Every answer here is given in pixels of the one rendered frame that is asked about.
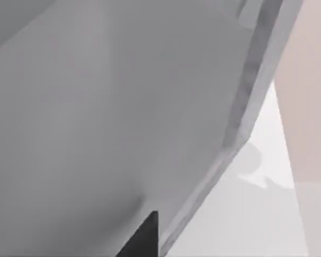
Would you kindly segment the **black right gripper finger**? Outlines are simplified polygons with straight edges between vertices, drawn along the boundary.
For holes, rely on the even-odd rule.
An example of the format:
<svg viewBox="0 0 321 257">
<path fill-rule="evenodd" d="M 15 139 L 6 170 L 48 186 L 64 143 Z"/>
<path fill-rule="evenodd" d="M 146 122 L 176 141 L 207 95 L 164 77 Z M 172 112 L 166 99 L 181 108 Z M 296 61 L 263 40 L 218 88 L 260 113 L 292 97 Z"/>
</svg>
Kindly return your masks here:
<svg viewBox="0 0 321 257">
<path fill-rule="evenodd" d="M 159 257 L 159 212 L 153 210 L 115 257 Z"/>
</svg>

